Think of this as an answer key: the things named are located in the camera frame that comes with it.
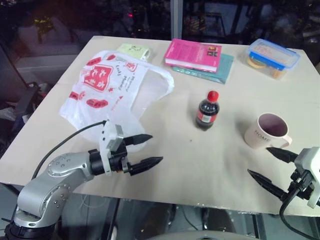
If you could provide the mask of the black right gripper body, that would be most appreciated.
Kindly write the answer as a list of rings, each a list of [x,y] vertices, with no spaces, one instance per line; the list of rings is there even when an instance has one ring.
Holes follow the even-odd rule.
[[[299,197],[303,200],[309,200],[313,189],[311,187],[314,177],[309,170],[299,172],[296,169],[290,176],[292,182],[288,188],[289,200]]]

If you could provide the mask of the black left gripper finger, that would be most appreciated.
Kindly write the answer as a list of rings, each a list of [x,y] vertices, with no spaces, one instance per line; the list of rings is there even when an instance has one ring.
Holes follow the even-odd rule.
[[[130,175],[137,175],[148,171],[153,168],[155,165],[160,163],[163,160],[162,156],[153,156],[146,159],[141,160],[139,163],[130,164],[128,163],[128,172]]]
[[[130,146],[130,145],[139,145],[142,144],[150,139],[152,139],[153,136],[149,135],[149,134],[137,134],[137,135],[133,135],[133,136],[128,136],[125,137],[123,139],[124,143],[126,146]]]

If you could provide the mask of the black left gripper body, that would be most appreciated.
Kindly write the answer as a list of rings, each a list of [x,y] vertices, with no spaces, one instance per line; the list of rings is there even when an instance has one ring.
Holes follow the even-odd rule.
[[[128,161],[126,138],[122,140],[115,151],[110,152],[109,165],[112,172],[129,172],[130,163]]]

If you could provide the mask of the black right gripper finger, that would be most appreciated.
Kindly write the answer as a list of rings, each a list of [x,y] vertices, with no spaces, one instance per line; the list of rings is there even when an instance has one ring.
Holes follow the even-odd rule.
[[[266,150],[269,153],[271,153],[275,158],[285,163],[294,163],[295,159],[298,157],[298,154],[296,153],[277,147],[267,147]]]
[[[289,194],[278,186],[274,185],[269,178],[250,169],[247,169],[247,172],[263,189],[277,197],[281,202],[287,201],[289,199]]]

